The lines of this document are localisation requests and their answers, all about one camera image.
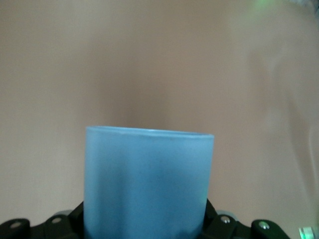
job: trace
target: blue cup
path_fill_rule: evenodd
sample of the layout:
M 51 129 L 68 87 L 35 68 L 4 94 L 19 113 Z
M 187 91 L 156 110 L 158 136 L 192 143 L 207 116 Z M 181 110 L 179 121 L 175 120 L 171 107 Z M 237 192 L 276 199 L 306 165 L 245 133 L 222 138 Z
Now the blue cup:
M 86 129 L 87 239 L 195 239 L 202 228 L 214 136 Z

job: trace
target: blue glass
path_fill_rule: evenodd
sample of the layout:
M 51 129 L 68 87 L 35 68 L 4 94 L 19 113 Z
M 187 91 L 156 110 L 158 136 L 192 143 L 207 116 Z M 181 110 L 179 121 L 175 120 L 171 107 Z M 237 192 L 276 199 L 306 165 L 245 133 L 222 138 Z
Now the blue glass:
M 195 239 L 214 136 L 91 126 L 86 131 L 87 239 Z

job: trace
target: beige backdrop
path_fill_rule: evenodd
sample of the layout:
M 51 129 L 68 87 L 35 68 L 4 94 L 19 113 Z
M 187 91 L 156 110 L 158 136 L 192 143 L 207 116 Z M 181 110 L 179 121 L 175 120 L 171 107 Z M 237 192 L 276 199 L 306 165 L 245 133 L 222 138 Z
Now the beige backdrop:
M 319 32 L 281 0 L 2 1 L 0 223 L 83 200 L 85 126 L 215 134 L 209 199 L 319 220 Z

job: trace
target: silver screw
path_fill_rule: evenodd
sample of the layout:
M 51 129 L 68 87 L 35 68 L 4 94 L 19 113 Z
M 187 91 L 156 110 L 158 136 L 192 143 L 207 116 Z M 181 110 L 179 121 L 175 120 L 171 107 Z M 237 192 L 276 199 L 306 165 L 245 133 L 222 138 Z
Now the silver screw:
M 55 218 L 51 222 L 55 224 L 55 223 L 59 223 L 61 220 L 62 220 L 61 218 Z
M 268 223 L 267 223 L 267 222 L 264 222 L 264 221 L 259 222 L 258 225 L 259 225 L 262 229 L 264 229 L 264 230 L 267 230 L 267 229 L 270 228 L 270 226 L 268 225 Z
M 21 222 L 15 222 L 15 223 L 12 223 L 12 224 L 10 225 L 10 228 L 11 228 L 11 229 L 17 228 L 17 227 L 20 227 L 20 225 L 21 225 Z
M 229 217 L 227 217 L 227 216 L 222 216 L 220 219 L 221 219 L 221 221 L 222 221 L 223 223 L 225 223 L 225 224 L 230 223 L 230 219 L 229 219 Z

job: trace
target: blue container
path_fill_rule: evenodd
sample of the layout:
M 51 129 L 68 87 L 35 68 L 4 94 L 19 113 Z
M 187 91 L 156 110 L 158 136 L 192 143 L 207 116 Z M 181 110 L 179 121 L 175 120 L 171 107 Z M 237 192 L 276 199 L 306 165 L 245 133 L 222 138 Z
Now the blue container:
M 91 126 L 86 131 L 87 239 L 195 239 L 214 136 Z

